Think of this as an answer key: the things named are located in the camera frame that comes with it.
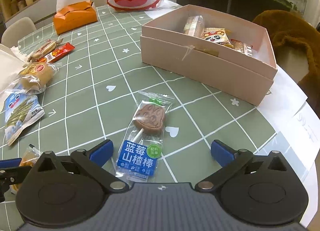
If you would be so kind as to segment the blueberry hawthorn lollipop packet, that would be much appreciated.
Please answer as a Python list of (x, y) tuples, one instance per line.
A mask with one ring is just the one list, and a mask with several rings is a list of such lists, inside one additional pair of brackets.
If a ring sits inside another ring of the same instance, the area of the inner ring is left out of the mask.
[(167, 94), (138, 92), (140, 103), (128, 125), (116, 161), (116, 176), (128, 184), (147, 182), (162, 156), (165, 120), (174, 103)]

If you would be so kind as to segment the striped snack packet in box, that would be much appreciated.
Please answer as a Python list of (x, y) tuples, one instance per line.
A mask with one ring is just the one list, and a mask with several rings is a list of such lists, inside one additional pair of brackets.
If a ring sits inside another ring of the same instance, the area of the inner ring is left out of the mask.
[(247, 56), (251, 56), (253, 57), (253, 49), (252, 46), (247, 45), (246, 43), (240, 41), (240, 40), (236, 40), (236, 39), (231, 39), (230, 40), (232, 45), (234, 46), (234, 49), (237, 52), (241, 52)]

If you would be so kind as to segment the green grid tablecloth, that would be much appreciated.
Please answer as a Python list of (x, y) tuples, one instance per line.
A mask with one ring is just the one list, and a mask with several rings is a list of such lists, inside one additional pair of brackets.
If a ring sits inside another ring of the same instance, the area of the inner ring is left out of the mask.
[(98, 8), (96, 23), (61, 35), (75, 46), (61, 60), (39, 102), (45, 115), (16, 142), (1, 142), (1, 159), (18, 158), (28, 145), (68, 155), (105, 139), (120, 149), (141, 93), (174, 99), (165, 123), (161, 158), (153, 182), (190, 182), (219, 169), (210, 155), (218, 139), (257, 152), (275, 136), (253, 105), (189, 78), (142, 62), (140, 34), (146, 13)]

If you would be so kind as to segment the panda snack packet in box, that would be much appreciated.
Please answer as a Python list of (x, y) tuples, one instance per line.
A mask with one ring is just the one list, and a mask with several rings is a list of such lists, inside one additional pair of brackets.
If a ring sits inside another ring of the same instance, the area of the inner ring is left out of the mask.
[(234, 49), (225, 28), (204, 28), (202, 39)]

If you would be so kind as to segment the wrapped round bread bun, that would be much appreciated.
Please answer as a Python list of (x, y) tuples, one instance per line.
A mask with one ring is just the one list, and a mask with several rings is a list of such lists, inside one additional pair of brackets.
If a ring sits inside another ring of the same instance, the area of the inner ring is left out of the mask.
[(59, 70), (59, 66), (46, 62), (33, 62), (18, 73), (9, 84), (7, 90), (11, 93), (40, 94)]

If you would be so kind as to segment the brown fuzzy chair cover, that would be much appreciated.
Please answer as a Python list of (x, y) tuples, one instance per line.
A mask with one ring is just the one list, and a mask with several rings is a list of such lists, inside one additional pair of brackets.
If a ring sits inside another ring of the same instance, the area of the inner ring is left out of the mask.
[(291, 47), (306, 54), (308, 73), (298, 82), (307, 102), (319, 115), (319, 32), (297, 13), (266, 10), (253, 23), (267, 29), (273, 50)]

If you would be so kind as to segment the pink cardboard box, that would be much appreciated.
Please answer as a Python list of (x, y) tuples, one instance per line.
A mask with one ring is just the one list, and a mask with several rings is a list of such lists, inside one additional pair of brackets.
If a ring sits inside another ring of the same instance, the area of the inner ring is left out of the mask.
[[(229, 37), (253, 48), (245, 55), (183, 33), (188, 17), (201, 15), (207, 27), (230, 30)], [(239, 17), (186, 5), (142, 26), (142, 61), (172, 71), (258, 106), (273, 84), (277, 64), (267, 30)]]

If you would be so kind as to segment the red snack bar packet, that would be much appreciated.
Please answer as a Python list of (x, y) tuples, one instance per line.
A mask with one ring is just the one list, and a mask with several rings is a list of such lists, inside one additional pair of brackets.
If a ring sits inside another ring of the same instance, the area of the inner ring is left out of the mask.
[(38, 62), (55, 63), (61, 58), (71, 53), (74, 49), (75, 49), (75, 46), (67, 42), (65, 45), (58, 47), (57, 49), (53, 50), (49, 54), (40, 58)]

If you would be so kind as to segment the small cake packet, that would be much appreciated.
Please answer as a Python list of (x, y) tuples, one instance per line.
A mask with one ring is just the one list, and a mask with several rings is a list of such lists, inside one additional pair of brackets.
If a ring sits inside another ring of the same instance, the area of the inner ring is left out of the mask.
[[(34, 145), (29, 144), (25, 153), (22, 156), (22, 160), (19, 166), (33, 167), (40, 156), (41, 156), (41, 152)], [(21, 183), (11, 185), (10, 186), (11, 193), (16, 195), (21, 185), (22, 185)]]

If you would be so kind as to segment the brown wafer snack packet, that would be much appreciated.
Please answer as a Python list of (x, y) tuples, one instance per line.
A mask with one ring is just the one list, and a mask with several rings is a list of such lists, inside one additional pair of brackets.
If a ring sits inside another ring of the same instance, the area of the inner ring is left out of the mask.
[(49, 54), (52, 50), (56, 48), (56, 46), (60, 43), (60, 41), (56, 40), (48, 40), (46, 41), (38, 50), (29, 55), (27, 62), (36, 62), (40, 58)]

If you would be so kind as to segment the wrapped roll snack in box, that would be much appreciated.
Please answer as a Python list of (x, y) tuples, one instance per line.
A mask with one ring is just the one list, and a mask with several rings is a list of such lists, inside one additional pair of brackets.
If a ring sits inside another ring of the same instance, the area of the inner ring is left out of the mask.
[(184, 26), (185, 35), (201, 38), (204, 31), (204, 18), (201, 15), (190, 16)]

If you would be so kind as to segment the orange tissue box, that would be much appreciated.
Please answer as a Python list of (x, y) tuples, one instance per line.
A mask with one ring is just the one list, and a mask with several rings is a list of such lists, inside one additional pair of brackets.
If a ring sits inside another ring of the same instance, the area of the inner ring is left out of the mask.
[(57, 35), (97, 22), (97, 10), (91, 0), (56, 0), (53, 24)]

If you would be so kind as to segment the white cloth bag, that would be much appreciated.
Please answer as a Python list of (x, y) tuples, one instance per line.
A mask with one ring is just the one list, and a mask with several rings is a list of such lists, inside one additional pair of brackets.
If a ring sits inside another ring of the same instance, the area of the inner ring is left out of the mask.
[(1, 100), (7, 98), (6, 90), (23, 69), (25, 61), (18, 58), (10, 48), (1, 45)]

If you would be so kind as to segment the blue seaweed snack packet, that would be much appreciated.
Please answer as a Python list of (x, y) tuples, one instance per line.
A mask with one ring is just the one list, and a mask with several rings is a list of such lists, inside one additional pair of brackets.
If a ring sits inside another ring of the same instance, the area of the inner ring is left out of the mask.
[(11, 93), (4, 102), (5, 143), (11, 146), (25, 128), (45, 115), (37, 95)]

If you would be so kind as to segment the beige dining chair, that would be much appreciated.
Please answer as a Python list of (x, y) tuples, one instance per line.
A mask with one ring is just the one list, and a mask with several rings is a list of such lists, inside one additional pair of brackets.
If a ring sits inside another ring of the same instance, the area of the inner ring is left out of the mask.
[(4, 31), (1, 44), (8, 48), (17, 46), (20, 39), (34, 31), (36, 31), (36, 27), (33, 21), (29, 17), (23, 17)]

